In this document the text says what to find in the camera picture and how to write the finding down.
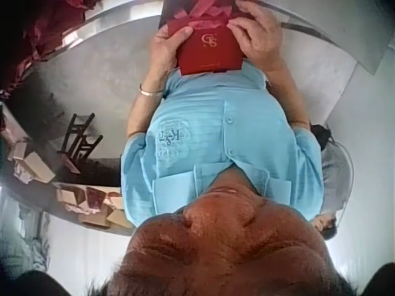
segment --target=red gift box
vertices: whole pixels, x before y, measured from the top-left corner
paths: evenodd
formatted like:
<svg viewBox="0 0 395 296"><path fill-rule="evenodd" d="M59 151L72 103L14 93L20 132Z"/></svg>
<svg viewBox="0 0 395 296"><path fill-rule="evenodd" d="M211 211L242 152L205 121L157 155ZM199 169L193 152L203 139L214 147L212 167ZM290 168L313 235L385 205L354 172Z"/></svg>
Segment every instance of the red gift box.
<svg viewBox="0 0 395 296"><path fill-rule="evenodd" d="M193 34L177 51L182 75L241 69L243 52L227 28L229 19L241 14L231 14L231 6L213 7L215 2L216 0L198 0L189 15L181 10L176 14L177 18L167 22L170 35L185 26L194 27Z"/></svg>

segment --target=embroidered logo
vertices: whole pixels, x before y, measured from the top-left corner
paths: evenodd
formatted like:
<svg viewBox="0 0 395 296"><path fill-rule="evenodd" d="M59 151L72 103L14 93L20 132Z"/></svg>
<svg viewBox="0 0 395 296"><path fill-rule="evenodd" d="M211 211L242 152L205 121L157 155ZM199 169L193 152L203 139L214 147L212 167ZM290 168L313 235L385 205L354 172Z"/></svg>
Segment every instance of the embroidered logo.
<svg viewBox="0 0 395 296"><path fill-rule="evenodd" d="M203 34L202 35L202 42L204 43L204 47L216 47L217 46L217 34Z"/></svg>
<svg viewBox="0 0 395 296"><path fill-rule="evenodd" d="M188 124L183 120L170 120L159 125L156 136L156 156L167 166L172 165L178 158L187 156L187 140L191 137Z"/></svg>

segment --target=cardboard box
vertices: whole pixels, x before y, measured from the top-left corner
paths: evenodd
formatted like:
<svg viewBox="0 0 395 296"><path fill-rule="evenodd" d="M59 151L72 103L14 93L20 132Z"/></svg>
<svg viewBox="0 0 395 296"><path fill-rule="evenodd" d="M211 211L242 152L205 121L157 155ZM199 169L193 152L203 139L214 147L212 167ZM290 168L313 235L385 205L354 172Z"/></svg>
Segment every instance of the cardboard box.
<svg viewBox="0 0 395 296"><path fill-rule="evenodd" d="M26 153L27 143L18 142L12 149L12 158L17 160L24 160Z"/></svg>
<svg viewBox="0 0 395 296"><path fill-rule="evenodd" d="M12 150L12 158L23 167L34 180L42 183L49 183L55 178L54 172L51 171L36 152L32 152L25 157L26 149L26 142L16 143Z"/></svg>
<svg viewBox="0 0 395 296"><path fill-rule="evenodd" d="M40 156L36 152L32 152L23 160L27 166L35 173L34 179L42 183L49 183L50 180L55 178L55 174L51 169L43 162Z"/></svg>
<svg viewBox="0 0 395 296"><path fill-rule="evenodd" d="M89 208L100 209L103 205L104 199L106 199L106 193L101 190L97 190L94 187L86 187L86 201Z"/></svg>
<svg viewBox="0 0 395 296"><path fill-rule="evenodd" d="M111 223L122 226L124 228L134 228L133 224L131 224L127 220L125 212L121 210L112 211L111 214L107 217L107 221L110 221Z"/></svg>
<svg viewBox="0 0 395 296"><path fill-rule="evenodd" d="M86 202L85 192L80 188L64 186L56 190L56 199L64 204L81 206Z"/></svg>
<svg viewBox="0 0 395 296"><path fill-rule="evenodd" d="M118 192L110 192L107 194L106 204L117 209L124 210L123 207L123 199L120 193Z"/></svg>
<svg viewBox="0 0 395 296"><path fill-rule="evenodd" d="M110 208L107 205L103 205L99 213L92 215L79 214L78 220L88 226L108 229L111 226L110 221L107 220L109 213Z"/></svg>

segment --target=hand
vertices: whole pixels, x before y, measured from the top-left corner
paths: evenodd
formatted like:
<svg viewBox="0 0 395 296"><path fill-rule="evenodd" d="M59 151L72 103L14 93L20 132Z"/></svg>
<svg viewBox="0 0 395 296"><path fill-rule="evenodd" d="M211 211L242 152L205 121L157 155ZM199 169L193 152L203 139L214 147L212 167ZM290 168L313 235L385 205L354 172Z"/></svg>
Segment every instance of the hand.
<svg viewBox="0 0 395 296"><path fill-rule="evenodd" d="M263 72L282 67L282 31L278 20L268 9L254 2L237 0L236 4L242 12L255 18L251 20L238 17L229 20L227 27L232 31L241 50Z"/></svg>
<svg viewBox="0 0 395 296"><path fill-rule="evenodd" d="M149 75L156 79L165 80L176 66L178 47L186 41L193 32L192 27L184 27L169 37L168 27L164 25L151 41L151 65Z"/></svg>

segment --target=wooden chair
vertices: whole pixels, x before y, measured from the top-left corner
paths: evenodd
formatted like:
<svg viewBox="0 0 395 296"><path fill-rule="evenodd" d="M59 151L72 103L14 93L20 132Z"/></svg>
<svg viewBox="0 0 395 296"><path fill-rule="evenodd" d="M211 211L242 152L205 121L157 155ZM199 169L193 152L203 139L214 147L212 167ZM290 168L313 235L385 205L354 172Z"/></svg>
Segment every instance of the wooden chair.
<svg viewBox="0 0 395 296"><path fill-rule="evenodd" d="M92 153L94 148L96 148L96 146L103 139L102 135L98 136L98 138L93 143L88 143L86 139L88 136L84 133L93 121L94 117L94 113L87 117L78 116L74 113L70 121L69 127L67 128L62 147L60 151L58 151L58 153L61 154L64 165L72 173L81 173L77 167L78 164L85 161ZM75 137L70 147L67 148L71 135L75 135Z"/></svg>

